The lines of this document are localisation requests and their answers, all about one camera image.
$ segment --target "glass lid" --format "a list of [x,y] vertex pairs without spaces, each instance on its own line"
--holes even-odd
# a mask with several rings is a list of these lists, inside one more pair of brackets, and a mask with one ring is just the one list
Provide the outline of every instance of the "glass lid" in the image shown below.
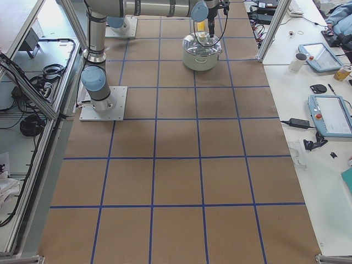
[[197,39],[194,33],[186,36],[183,39],[183,48],[190,54],[200,57],[207,57],[213,55],[214,53],[221,52],[220,41],[216,43],[219,38],[214,36],[210,38],[208,32],[198,31],[196,32]]

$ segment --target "paper cup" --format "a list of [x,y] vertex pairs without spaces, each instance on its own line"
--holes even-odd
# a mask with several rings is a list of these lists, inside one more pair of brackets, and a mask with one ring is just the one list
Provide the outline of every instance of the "paper cup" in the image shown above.
[[302,65],[306,62],[307,60],[307,55],[304,53],[296,53],[294,59],[289,65],[289,69],[298,72],[300,68],[302,68]]

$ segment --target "white keyboard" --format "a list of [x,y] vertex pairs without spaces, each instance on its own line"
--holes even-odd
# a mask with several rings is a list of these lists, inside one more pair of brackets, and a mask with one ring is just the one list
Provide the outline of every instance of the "white keyboard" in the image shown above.
[[291,0],[291,4],[287,9],[287,13],[290,17],[293,18],[303,17],[304,14],[303,10],[296,3],[296,0]]

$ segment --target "white mounting plate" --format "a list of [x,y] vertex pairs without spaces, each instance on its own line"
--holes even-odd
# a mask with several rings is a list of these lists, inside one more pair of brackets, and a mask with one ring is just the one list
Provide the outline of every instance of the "white mounting plate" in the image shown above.
[[[127,86],[110,86],[111,94],[116,98],[117,103],[113,109],[105,112],[96,112],[91,103],[85,103],[82,106],[80,116],[81,121],[122,121],[125,113]],[[85,101],[90,101],[87,93]]]
[[111,27],[107,26],[105,30],[105,37],[107,39],[126,39],[135,38],[137,32],[138,18],[126,18],[129,20],[130,27],[125,32],[114,32]]

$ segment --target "blue cloth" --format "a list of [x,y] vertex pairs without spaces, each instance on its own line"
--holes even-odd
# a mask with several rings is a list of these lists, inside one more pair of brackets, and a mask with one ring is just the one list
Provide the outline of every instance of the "blue cloth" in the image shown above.
[[352,1],[340,5],[325,21],[333,25],[336,35],[352,34]]

